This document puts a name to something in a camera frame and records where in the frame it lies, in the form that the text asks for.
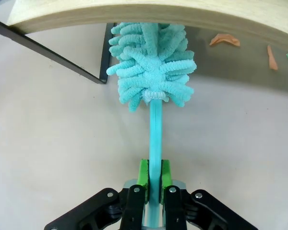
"screw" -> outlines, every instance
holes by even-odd
[[[176,192],[176,188],[175,188],[175,187],[171,187],[171,188],[169,189],[169,192],[170,192],[170,193],[175,193],[175,192]]]
[[[201,193],[197,193],[197,194],[195,194],[195,197],[198,198],[198,199],[200,199],[200,198],[203,197],[203,194],[201,194]]]

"microfiber duster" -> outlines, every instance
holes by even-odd
[[[161,23],[120,23],[112,28],[110,52],[120,63],[107,70],[119,77],[120,102],[136,111],[150,103],[148,226],[158,227],[159,182],[162,156],[162,101],[183,107],[193,89],[187,74],[196,69],[194,53],[187,51],[185,27]]]

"wooden shelf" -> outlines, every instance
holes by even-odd
[[[16,0],[8,25],[32,33],[106,22],[179,23],[288,50],[288,0]]]

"orange paper scrap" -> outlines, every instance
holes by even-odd
[[[276,63],[275,58],[273,56],[271,47],[268,46],[267,49],[268,49],[269,67],[270,67],[270,69],[278,70],[278,66],[277,66],[277,63]]]
[[[240,41],[236,39],[233,35],[229,34],[217,34],[210,42],[210,46],[216,45],[220,42],[227,42],[234,46],[240,46]]]

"black metal leg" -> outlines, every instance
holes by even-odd
[[[81,67],[77,66],[76,64],[72,63],[71,61],[67,60],[61,55],[53,52],[52,50],[48,49],[42,44],[25,36],[23,33],[16,31],[15,29],[8,27],[7,25],[1,22],[0,22],[0,35],[10,38],[11,40],[75,71],[76,73],[88,78],[89,80],[95,83],[105,84],[107,83],[107,80],[108,80],[108,75],[106,74],[106,70],[109,67],[109,61],[110,61],[110,52],[109,52],[110,45],[108,41],[112,37],[111,28],[113,27],[113,25],[114,25],[113,23],[108,23],[106,27],[99,78],[95,77],[91,73],[87,72],[86,70],[82,69]]]

